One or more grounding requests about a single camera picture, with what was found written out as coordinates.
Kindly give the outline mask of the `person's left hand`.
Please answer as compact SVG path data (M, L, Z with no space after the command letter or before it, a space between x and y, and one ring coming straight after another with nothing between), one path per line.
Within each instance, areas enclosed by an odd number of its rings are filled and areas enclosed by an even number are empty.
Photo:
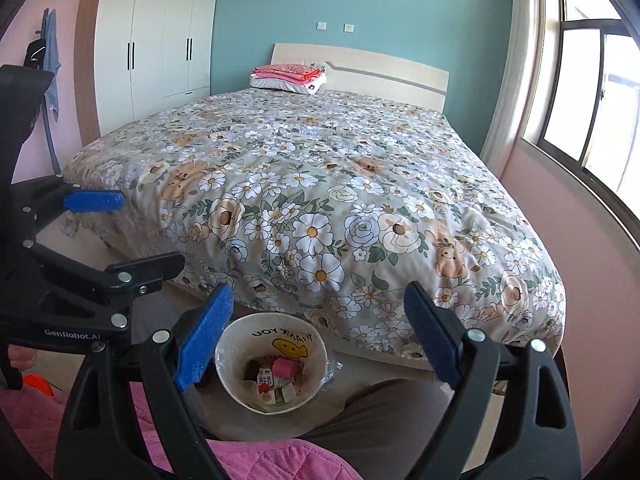
M32 348L25 348L9 344L8 358L10 365L17 370L29 370L36 362L38 351Z

